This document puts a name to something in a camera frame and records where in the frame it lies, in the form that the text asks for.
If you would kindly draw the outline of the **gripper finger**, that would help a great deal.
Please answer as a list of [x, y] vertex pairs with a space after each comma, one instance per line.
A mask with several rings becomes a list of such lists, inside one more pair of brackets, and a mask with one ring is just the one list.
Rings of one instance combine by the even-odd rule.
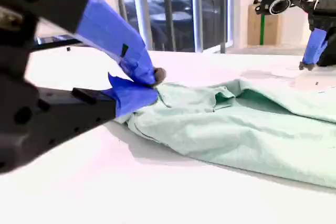
[[73, 137], [154, 104], [158, 98], [153, 87], [119, 77], [108, 79], [111, 88], [107, 90], [40, 89], [23, 142], [23, 160], [30, 162]]
[[165, 78], [140, 34], [105, 0], [1, 0], [1, 45], [30, 52], [40, 20], [105, 52], [136, 83], [156, 86]]
[[326, 49], [320, 56], [317, 66], [328, 67], [336, 65], [336, 44], [335, 44], [335, 33], [328, 37], [328, 45]]
[[303, 59], [299, 63], [299, 69], [308, 69], [311, 71], [320, 59], [321, 54], [326, 49], [328, 41], [326, 40], [327, 32], [315, 28], [309, 37]]

